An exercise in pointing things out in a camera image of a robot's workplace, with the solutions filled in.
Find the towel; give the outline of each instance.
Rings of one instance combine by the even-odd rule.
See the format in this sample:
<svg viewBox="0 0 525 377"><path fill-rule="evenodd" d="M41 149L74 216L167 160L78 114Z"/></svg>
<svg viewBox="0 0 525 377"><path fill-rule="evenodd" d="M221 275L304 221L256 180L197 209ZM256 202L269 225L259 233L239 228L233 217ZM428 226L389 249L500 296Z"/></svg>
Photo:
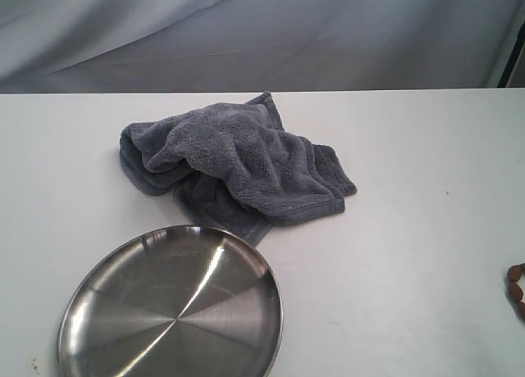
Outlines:
<svg viewBox="0 0 525 377"><path fill-rule="evenodd" d="M285 132L268 92L121 133L121 167L143 193L175 197L198 225L257 245L274 225L341 213L357 192L334 150Z"/></svg>

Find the microfiber towel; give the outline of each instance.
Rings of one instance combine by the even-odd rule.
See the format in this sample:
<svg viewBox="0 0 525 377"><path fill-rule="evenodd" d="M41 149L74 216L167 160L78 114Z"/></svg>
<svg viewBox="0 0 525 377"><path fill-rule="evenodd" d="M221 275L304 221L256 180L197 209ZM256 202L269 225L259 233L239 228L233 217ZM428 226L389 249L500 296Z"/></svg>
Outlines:
<svg viewBox="0 0 525 377"><path fill-rule="evenodd" d="M175 186L190 219L257 245L273 225L341 213L357 192L334 150L285 132L270 93L121 134L121 167L148 195Z"/></svg>

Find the white table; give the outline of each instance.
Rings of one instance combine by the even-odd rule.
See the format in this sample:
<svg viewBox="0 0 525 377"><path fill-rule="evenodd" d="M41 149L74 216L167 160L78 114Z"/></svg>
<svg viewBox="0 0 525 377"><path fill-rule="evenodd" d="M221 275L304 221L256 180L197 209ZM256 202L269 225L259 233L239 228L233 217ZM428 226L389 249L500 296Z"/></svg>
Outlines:
<svg viewBox="0 0 525 377"><path fill-rule="evenodd" d="M0 375L57 375L58 325L89 270L187 222L121 173L121 129L253 96L0 97ZM258 247L285 308L270 376L523 376L504 274L525 262L525 90L275 99L285 128L333 146L359 192L346 213Z"/></svg>

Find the fleece cloth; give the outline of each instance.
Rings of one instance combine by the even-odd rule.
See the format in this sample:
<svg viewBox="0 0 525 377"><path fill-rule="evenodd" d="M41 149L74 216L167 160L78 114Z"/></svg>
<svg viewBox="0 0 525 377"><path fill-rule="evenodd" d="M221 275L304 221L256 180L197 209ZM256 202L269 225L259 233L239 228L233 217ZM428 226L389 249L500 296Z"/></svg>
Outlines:
<svg viewBox="0 0 525 377"><path fill-rule="evenodd" d="M357 192L334 150L287 133L268 92L121 133L121 167L143 193L175 196L198 225L257 245L273 225L345 210Z"/></svg>

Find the gray towel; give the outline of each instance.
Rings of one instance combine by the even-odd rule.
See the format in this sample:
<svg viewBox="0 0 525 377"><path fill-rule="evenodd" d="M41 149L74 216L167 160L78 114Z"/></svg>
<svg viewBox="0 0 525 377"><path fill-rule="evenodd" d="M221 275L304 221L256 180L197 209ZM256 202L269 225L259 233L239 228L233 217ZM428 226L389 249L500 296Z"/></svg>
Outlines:
<svg viewBox="0 0 525 377"><path fill-rule="evenodd" d="M284 131L270 93L128 125L121 166L144 193L176 186L193 222L253 245L273 225L344 211L344 197L357 191L332 148Z"/></svg>

